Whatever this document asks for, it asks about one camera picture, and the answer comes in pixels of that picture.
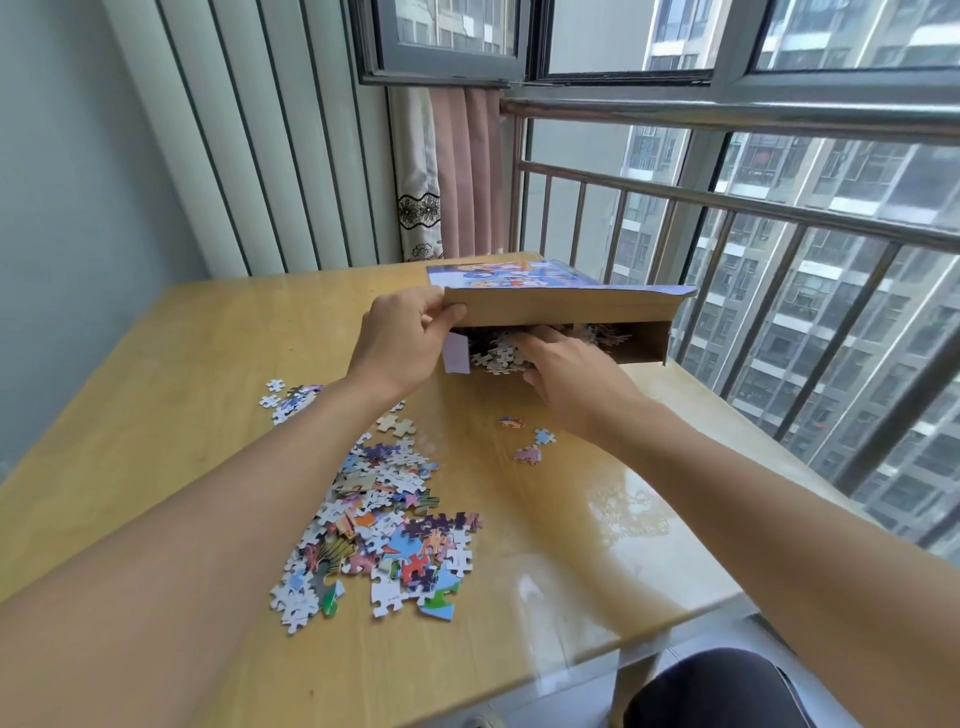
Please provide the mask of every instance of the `stainless steel railing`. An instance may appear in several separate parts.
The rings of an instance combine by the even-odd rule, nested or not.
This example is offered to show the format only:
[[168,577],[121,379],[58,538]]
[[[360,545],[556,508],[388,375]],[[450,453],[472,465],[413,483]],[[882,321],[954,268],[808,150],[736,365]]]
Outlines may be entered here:
[[[918,141],[936,141],[940,144],[960,144],[960,109],[957,112],[927,111],[920,109],[824,109],[792,108],[788,106],[751,105],[750,107],[730,107],[717,104],[636,104],[587,101],[529,101],[504,99],[501,111],[515,115],[514,169],[511,184],[511,250],[518,247],[519,214],[522,201],[519,199],[521,177],[531,174],[545,176],[543,218],[540,226],[540,254],[546,253],[547,218],[550,206],[550,194],[554,178],[572,180],[580,183],[576,216],[573,225],[573,239],[570,250],[571,266],[576,265],[580,231],[583,222],[584,199],[590,184],[615,189],[619,192],[616,212],[613,217],[613,230],[604,282],[610,282],[613,262],[616,258],[620,231],[627,206],[627,196],[631,192],[658,197],[667,201],[660,235],[654,247],[647,282],[657,279],[663,260],[666,241],[674,225],[678,203],[686,203],[704,208],[716,208],[724,211],[723,221],[716,244],[707,264],[704,279],[688,318],[677,352],[677,361],[683,363],[697,319],[707,300],[708,291],[716,274],[727,239],[739,214],[747,213],[765,218],[793,223],[794,232],[787,243],[783,255],[771,277],[770,284],[759,304],[748,313],[752,317],[746,334],[740,343],[727,377],[720,387],[720,396],[727,399],[746,365],[756,343],[756,339],[776,302],[786,276],[811,227],[843,231],[857,235],[886,240],[879,260],[860,292],[853,300],[846,315],[837,326],[819,360],[814,365],[804,386],[787,411],[774,434],[777,441],[789,432],[790,426],[814,392],[830,362],[840,351],[850,334],[857,318],[863,312],[869,299],[882,283],[891,264],[904,245],[928,248],[944,253],[960,254],[960,235],[918,228],[901,223],[855,217],[839,212],[822,209],[795,207],[753,198],[743,198],[717,192],[704,192],[686,189],[658,182],[643,182],[613,175],[602,175],[583,170],[569,169],[550,164],[542,164],[521,158],[520,143],[523,117],[550,118],[565,120],[588,120],[612,123],[645,123],[658,126],[686,128],[707,128],[724,131],[775,132],[790,134],[813,134],[852,136],[854,138],[884,138]],[[883,461],[890,449],[903,437],[936,396],[955,376],[960,366],[960,329],[951,336],[943,347],[931,357],[927,366],[918,373],[912,385],[894,407],[882,418],[874,432],[857,451],[846,468],[838,476],[837,487],[847,495]]]

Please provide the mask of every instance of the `tabletop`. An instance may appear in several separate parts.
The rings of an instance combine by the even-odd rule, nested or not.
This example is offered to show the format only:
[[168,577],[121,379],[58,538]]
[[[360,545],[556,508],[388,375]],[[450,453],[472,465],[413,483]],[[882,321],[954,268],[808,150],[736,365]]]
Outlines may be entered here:
[[[424,265],[169,289],[0,488],[0,599],[266,432],[270,415],[257,405],[265,381],[342,376],[372,299],[425,284]],[[673,362],[625,369],[710,437],[847,504]],[[374,620],[369,579],[345,576],[339,614],[288,637],[265,593],[195,725],[416,723],[741,595],[639,476],[562,432],[520,376],[438,368],[403,412],[417,425],[417,450],[440,463],[430,481],[439,510],[484,520],[473,572],[452,598],[454,621],[409,607]],[[501,427],[504,415],[527,426]],[[536,467],[513,459],[534,427],[557,433]]]

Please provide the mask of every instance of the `forearm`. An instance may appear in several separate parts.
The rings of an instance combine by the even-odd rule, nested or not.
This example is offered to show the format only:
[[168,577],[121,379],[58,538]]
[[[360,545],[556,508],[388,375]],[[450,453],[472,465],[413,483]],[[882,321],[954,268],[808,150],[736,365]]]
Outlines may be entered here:
[[388,399],[369,382],[335,382],[290,422],[0,606],[5,720],[183,724]]
[[960,574],[648,402],[598,441],[649,482],[866,725],[952,720]]

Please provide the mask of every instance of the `vertical blind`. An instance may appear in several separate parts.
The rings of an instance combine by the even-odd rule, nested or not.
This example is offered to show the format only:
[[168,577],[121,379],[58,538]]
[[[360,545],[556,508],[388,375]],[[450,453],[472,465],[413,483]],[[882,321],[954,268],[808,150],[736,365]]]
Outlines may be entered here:
[[387,97],[340,0],[104,0],[214,278],[400,261]]

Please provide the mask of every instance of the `person's right hand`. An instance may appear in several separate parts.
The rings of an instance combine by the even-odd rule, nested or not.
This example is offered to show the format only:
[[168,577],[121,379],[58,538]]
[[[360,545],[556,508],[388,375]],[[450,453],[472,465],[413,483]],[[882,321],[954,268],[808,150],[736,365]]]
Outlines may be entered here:
[[539,326],[510,337],[536,369],[523,378],[534,386],[569,432],[604,447],[626,416],[653,404],[616,363],[592,344]]

